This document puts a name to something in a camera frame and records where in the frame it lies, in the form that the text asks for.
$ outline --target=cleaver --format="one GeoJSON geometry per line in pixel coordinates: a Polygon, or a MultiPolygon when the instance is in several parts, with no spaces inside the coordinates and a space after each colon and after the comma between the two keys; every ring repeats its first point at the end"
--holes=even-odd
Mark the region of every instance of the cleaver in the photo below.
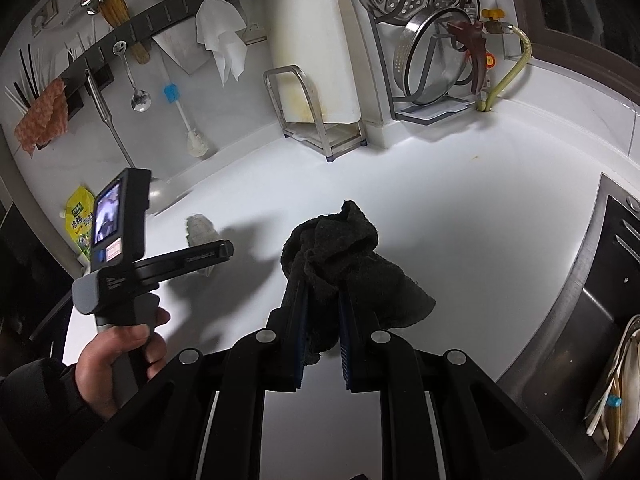
{"type": "Polygon", "coordinates": [[[211,52],[197,41],[193,16],[156,34],[153,39],[189,75],[212,57],[211,52]]]}

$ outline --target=wall outlet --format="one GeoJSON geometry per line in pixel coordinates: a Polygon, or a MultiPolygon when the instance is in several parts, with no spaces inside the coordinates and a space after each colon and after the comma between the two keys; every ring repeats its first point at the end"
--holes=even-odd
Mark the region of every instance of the wall outlet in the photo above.
{"type": "Polygon", "coordinates": [[[31,17],[31,32],[35,38],[43,27],[58,15],[58,0],[49,0],[31,17]]]}

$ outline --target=window frame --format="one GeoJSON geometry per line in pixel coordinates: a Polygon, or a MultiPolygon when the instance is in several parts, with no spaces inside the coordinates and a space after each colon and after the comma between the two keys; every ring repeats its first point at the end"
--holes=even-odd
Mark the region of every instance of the window frame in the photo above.
{"type": "Polygon", "coordinates": [[[533,57],[583,74],[640,104],[640,67],[601,46],[546,28],[541,0],[513,0],[533,57]]]}

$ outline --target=display screen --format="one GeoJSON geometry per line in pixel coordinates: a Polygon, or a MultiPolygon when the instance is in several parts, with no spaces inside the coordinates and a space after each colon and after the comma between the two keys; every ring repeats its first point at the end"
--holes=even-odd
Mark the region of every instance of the display screen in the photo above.
{"type": "Polygon", "coordinates": [[[95,213],[94,244],[100,243],[118,230],[118,208],[120,207],[120,186],[117,182],[98,200],[95,213]]]}

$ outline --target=yellow gas hose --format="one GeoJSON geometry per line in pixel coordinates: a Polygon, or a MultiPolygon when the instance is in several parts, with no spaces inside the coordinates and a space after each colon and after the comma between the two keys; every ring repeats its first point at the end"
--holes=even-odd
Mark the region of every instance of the yellow gas hose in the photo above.
{"type": "Polygon", "coordinates": [[[510,25],[509,28],[522,40],[524,52],[522,53],[522,56],[520,57],[518,62],[513,66],[511,70],[509,70],[509,73],[504,76],[502,80],[495,86],[495,88],[493,88],[489,92],[486,101],[478,101],[479,112],[491,111],[491,106],[494,104],[495,98],[498,97],[498,94],[502,92],[511,81],[513,81],[513,79],[522,71],[524,66],[529,62],[529,59],[531,58],[531,40],[515,25],[510,25]]]}

